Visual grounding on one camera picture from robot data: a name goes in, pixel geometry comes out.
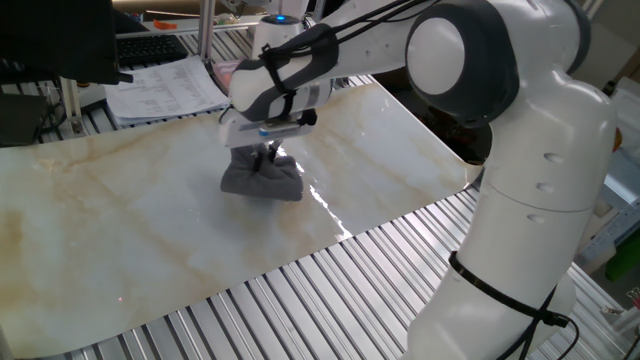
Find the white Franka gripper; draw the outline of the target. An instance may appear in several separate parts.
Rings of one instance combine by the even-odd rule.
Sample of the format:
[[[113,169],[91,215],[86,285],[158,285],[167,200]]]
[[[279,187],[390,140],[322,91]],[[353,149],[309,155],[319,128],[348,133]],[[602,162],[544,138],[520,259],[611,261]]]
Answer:
[[[219,135],[222,144],[233,149],[307,135],[313,131],[317,120],[316,111],[308,109],[288,115],[285,119],[272,118],[252,122],[235,108],[228,107],[219,119]],[[269,145],[268,160],[270,162],[274,162],[277,150],[277,144]],[[252,156],[254,158],[252,171],[258,173],[262,163],[262,153],[254,150]]]

